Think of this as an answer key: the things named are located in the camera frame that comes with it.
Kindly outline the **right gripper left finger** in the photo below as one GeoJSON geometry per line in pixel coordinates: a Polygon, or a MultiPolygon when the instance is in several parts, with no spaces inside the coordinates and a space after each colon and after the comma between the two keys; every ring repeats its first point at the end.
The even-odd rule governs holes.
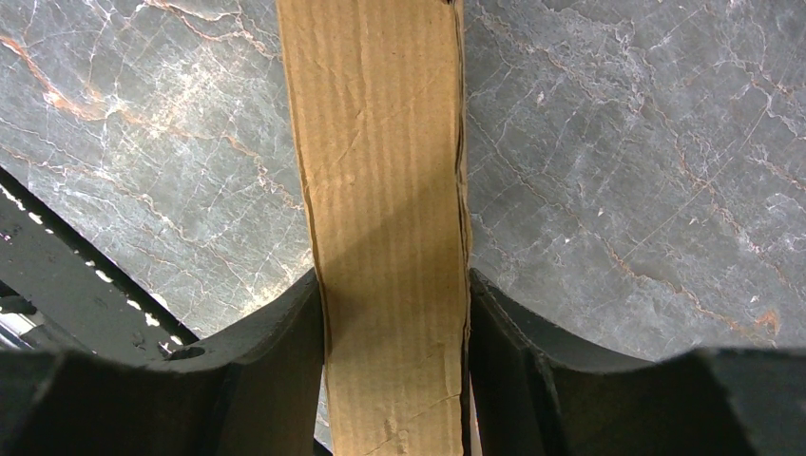
{"type": "Polygon", "coordinates": [[[314,272],[165,359],[3,351],[5,455],[321,455],[323,316],[314,272]]]}

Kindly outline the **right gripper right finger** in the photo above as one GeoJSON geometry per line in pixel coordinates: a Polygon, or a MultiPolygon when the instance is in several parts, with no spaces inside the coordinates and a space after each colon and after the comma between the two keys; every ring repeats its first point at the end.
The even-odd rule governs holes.
{"type": "Polygon", "coordinates": [[[801,455],[802,349],[652,362],[533,313],[470,273],[470,380],[487,455],[801,455]]]}

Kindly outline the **cardboard box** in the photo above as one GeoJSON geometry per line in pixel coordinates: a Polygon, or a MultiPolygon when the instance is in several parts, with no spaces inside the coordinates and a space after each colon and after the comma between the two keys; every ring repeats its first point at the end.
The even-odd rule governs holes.
{"type": "Polygon", "coordinates": [[[463,455],[462,5],[280,1],[336,455],[463,455]]]}

